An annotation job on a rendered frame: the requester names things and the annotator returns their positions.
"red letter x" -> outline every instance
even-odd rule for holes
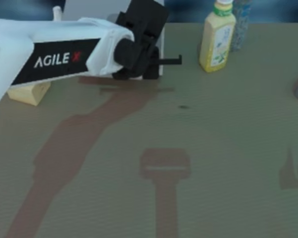
[[[74,52],[74,53],[73,53],[73,56],[72,56],[72,62],[77,62],[77,61],[79,61],[80,54],[81,54],[80,51],[76,51],[76,52]]]

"tabletop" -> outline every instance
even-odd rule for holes
[[[298,238],[298,24],[252,24],[207,74],[201,24],[159,81],[55,81],[0,103],[0,238]]]

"agile x logo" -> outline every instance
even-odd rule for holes
[[[99,40],[35,43],[13,85],[87,72],[86,61]]]
[[[79,62],[81,56],[81,51],[76,51],[72,54],[70,52],[66,52],[63,54],[54,54],[54,55],[46,55],[44,58],[39,56],[37,59],[34,68],[42,68],[51,65],[61,65],[68,64],[70,62]]]

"plastic bottle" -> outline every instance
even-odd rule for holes
[[[225,67],[236,23],[233,0],[217,0],[205,19],[199,62],[206,72]]]
[[[235,30],[230,46],[230,51],[241,49],[248,29],[249,14],[252,0],[234,0],[233,15],[236,17]]]

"blue background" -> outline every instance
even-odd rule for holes
[[[298,22],[298,0],[253,2],[252,22]],[[203,22],[212,11],[213,3],[213,0],[165,0],[171,11],[170,22]],[[0,18],[50,20],[51,8],[55,5],[64,7],[65,0],[0,0]]]

